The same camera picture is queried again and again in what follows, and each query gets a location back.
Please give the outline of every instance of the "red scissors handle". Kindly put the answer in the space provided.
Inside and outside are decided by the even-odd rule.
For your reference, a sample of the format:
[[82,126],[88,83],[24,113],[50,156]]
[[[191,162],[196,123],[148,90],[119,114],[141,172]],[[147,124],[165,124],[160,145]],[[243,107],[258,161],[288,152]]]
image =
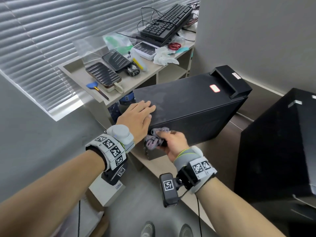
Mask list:
[[170,44],[168,45],[168,48],[169,48],[170,50],[177,51],[177,50],[179,50],[179,48],[181,48],[181,44],[179,44],[179,43],[177,43],[177,42],[173,42],[173,43],[170,43]]

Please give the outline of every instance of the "hand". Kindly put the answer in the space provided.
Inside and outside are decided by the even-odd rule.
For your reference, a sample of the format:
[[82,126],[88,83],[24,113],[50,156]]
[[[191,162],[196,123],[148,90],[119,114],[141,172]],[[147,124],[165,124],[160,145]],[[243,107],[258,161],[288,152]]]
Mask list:
[[134,143],[140,142],[148,132],[151,121],[150,113],[156,110],[156,106],[150,106],[150,101],[146,103],[142,100],[139,103],[131,104],[127,110],[118,118],[116,124],[126,125],[134,136]]
[[168,146],[157,146],[157,149],[163,150],[173,163],[177,156],[189,148],[188,142],[183,133],[177,131],[157,131],[156,134],[167,141]]

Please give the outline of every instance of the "black box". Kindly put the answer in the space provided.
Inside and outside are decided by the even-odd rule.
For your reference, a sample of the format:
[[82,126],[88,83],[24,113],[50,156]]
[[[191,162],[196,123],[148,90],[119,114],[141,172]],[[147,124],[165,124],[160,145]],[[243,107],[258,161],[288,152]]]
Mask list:
[[[134,90],[136,102],[156,105],[152,128],[183,132],[189,145],[215,138],[245,102],[251,87],[229,66],[212,72]],[[148,152],[148,158],[165,155]]]
[[315,204],[315,133],[316,94],[291,89],[242,131],[235,192],[251,203],[299,198]]

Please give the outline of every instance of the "white crumpled tissue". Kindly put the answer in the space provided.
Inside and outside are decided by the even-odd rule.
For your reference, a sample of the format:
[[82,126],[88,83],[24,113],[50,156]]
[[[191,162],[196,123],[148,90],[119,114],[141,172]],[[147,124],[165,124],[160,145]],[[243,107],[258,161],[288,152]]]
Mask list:
[[175,53],[175,51],[169,50],[167,47],[163,46],[156,49],[156,55],[154,56],[154,63],[157,65],[165,66],[168,63],[174,63],[179,65],[177,59],[170,57],[168,54]]

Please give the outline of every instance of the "window blind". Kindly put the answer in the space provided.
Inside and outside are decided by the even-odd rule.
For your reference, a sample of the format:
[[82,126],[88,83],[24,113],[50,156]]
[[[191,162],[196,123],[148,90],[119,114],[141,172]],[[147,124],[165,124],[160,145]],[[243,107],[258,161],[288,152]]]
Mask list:
[[[50,110],[75,95],[57,67],[77,56],[72,41],[134,30],[141,7],[165,12],[193,1],[198,0],[1,0],[0,69]],[[151,14],[143,9],[144,19],[150,21]]]

